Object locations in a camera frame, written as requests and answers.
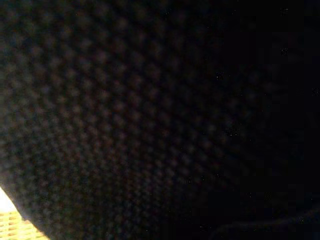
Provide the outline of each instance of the dark cloth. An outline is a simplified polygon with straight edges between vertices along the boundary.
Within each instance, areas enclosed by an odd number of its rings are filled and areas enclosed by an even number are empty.
[[[2,2],[0,184],[48,237],[208,239],[319,202],[286,8]]]

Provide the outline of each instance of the dimpled fabric surface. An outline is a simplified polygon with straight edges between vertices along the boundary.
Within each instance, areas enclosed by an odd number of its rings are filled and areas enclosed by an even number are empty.
[[[287,9],[1,4],[0,184],[48,237],[206,239],[303,209],[302,36]]]

